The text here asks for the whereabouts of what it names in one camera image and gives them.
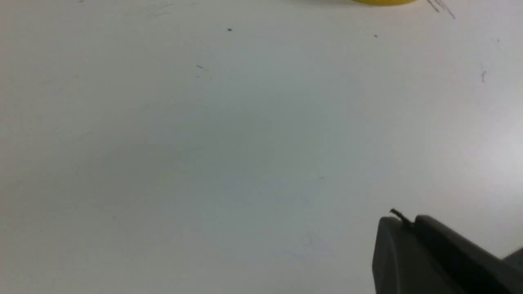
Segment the white table surface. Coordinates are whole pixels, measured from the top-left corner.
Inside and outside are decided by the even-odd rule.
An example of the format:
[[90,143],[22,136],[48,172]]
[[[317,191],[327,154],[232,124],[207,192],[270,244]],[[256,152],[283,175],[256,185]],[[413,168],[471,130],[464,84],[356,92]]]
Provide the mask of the white table surface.
[[370,294],[391,207],[522,246],[523,2],[446,4],[2,1],[0,292]]

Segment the yellow lid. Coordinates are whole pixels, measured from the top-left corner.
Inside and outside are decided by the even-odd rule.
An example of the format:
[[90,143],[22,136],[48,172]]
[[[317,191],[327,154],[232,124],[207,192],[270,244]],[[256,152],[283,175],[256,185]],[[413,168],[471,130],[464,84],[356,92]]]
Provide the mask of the yellow lid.
[[358,2],[370,4],[370,5],[401,5],[416,0],[356,0]]

